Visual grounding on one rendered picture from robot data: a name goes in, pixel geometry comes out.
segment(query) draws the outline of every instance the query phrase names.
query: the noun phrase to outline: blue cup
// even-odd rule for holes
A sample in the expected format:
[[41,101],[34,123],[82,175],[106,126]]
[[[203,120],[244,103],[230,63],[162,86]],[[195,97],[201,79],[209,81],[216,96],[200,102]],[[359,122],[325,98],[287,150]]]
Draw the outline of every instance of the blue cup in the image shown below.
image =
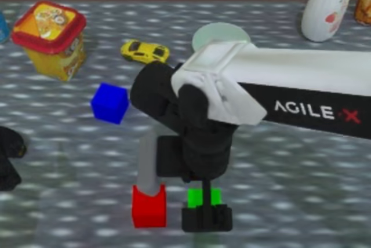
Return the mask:
[[9,26],[6,23],[4,14],[0,12],[0,43],[8,40],[9,36],[10,36]]

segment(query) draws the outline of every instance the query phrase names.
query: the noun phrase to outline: table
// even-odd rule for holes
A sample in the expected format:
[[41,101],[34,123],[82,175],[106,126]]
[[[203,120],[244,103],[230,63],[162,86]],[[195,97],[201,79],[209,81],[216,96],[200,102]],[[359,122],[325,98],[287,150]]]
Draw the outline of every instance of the table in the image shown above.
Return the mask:
[[[32,4],[0,3],[14,22]],[[129,108],[120,126],[94,119],[100,82],[130,89],[141,67],[119,55],[129,38],[162,43],[171,65],[192,53],[196,29],[214,21],[244,28],[260,47],[370,51],[351,5],[326,43],[297,32],[302,3],[65,3],[84,13],[88,59],[69,83],[38,75],[22,49],[0,45],[0,123],[26,138],[13,160],[24,182],[0,194],[6,248],[366,248],[371,246],[371,143],[272,123],[240,127],[229,170],[214,185],[234,211],[226,234],[185,234],[186,187],[168,180],[168,227],[135,230],[131,188],[138,138],[154,121]]]

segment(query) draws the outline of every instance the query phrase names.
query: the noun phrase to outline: car window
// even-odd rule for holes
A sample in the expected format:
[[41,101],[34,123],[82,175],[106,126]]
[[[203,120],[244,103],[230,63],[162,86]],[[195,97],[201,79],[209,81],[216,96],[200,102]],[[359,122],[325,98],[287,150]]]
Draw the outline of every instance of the car window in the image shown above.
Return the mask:
[[139,49],[140,42],[139,41],[134,41],[132,44],[129,46],[129,51],[133,52]]
[[165,54],[165,51],[163,49],[156,48],[153,51],[153,54],[155,54],[156,56],[162,57]]

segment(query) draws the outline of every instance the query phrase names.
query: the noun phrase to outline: blue object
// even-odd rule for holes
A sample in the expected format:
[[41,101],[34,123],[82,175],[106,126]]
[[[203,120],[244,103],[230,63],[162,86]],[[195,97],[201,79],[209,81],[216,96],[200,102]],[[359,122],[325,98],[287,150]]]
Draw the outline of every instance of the blue object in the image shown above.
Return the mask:
[[5,16],[0,12],[0,43],[8,40],[10,35],[10,29],[6,23]]
[[90,104],[96,119],[119,125],[129,106],[128,91],[101,83]]

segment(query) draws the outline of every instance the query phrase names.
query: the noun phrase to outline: black label band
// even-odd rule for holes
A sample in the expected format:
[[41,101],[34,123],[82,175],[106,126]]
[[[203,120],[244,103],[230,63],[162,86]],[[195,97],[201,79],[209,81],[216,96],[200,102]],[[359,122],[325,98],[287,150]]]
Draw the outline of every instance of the black label band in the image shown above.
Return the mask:
[[265,121],[371,139],[371,97],[240,85],[267,110]]

